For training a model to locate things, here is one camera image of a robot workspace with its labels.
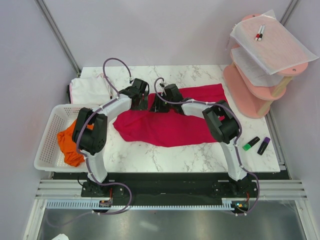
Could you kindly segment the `magenta t shirt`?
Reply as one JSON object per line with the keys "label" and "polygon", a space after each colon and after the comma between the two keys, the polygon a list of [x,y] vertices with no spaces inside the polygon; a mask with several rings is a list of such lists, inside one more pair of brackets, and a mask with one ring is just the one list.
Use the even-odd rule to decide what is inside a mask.
{"label": "magenta t shirt", "polygon": [[[222,84],[179,88],[184,98],[202,102],[225,100]],[[173,110],[167,113],[147,110],[128,110],[113,123],[126,142],[145,142],[158,147],[179,147],[216,143],[204,119],[181,115]]]}

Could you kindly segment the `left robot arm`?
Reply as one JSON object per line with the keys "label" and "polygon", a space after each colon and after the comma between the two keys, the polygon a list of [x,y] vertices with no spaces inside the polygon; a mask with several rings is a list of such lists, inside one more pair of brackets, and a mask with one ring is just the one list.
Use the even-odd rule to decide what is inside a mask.
{"label": "left robot arm", "polygon": [[92,191],[99,197],[106,196],[110,185],[104,181],[108,172],[104,164],[104,148],[107,143],[107,131],[110,121],[129,110],[148,109],[149,84],[135,78],[132,84],[119,91],[108,102],[95,107],[83,107],[79,110],[72,141],[76,143],[77,153],[83,155],[88,178],[93,181]]}

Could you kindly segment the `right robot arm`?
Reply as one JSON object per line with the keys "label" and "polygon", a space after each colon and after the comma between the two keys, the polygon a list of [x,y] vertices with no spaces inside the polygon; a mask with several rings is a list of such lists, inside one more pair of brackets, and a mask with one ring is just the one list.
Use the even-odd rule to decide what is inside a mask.
{"label": "right robot arm", "polygon": [[242,196],[247,191],[243,179],[247,173],[239,163],[240,154],[235,146],[241,127],[229,104],[225,100],[218,102],[203,102],[192,98],[184,98],[175,84],[160,84],[162,93],[156,93],[155,106],[151,109],[158,112],[160,107],[168,107],[184,116],[204,119],[212,137],[220,143],[228,167],[228,176],[233,180],[229,191],[235,197]]}

